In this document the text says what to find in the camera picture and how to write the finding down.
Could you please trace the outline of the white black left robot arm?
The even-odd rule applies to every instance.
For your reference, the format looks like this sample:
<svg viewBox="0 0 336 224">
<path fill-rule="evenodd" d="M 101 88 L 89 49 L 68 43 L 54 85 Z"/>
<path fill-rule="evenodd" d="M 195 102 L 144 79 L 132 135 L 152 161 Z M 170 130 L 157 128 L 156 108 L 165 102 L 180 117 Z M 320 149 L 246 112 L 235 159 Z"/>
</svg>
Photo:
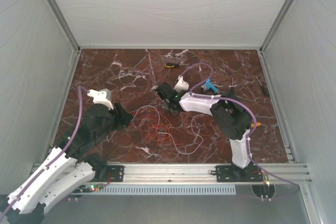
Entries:
<svg viewBox="0 0 336 224">
<path fill-rule="evenodd" d="M 45 215 L 66 196 L 91 180 L 107 177 L 107 162 L 88 154 L 110 132 L 129 126 L 133 116 L 119 103 L 112 108 L 94 104 L 81 112 L 74 128 L 30 177 L 1 204 L 1 219 L 8 223 L 42 223 Z"/>
</svg>

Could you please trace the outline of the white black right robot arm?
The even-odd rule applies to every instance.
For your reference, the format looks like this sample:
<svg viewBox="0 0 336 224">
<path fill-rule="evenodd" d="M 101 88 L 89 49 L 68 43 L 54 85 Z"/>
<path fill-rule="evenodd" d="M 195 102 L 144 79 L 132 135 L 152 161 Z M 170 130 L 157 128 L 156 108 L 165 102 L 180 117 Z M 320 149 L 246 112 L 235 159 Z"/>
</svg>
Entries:
<svg viewBox="0 0 336 224">
<path fill-rule="evenodd" d="M 234 165 L 233 177 L 240 181 L 249 177 L 252 159 L 249 134 L 255 118 L 250 109 L 236 97 L 235 87 L 230 87 L 230 91 L 222 94 L 206 95 L 188 90 L 176 91 L 164 82 L 155 91 L 170 110 L 211 115 L 222 133 L 229 138 Z"/>
</svg>

